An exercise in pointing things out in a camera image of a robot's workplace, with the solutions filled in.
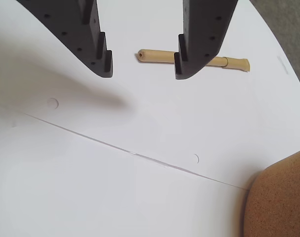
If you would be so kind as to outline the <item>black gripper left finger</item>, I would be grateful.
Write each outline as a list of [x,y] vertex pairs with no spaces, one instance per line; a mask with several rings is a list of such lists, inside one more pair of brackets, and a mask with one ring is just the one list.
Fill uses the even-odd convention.
[[102,78],[113,75],[112,51],[99,24],[96,0],[20,0],[83,64]]

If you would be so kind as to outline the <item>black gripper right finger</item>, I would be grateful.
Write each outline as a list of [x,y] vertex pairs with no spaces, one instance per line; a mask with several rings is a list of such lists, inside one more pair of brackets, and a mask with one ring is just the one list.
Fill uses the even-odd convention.
[[183,1],[183,34],[174,54],[176,79],[192,77],[218,55],[237,2]]

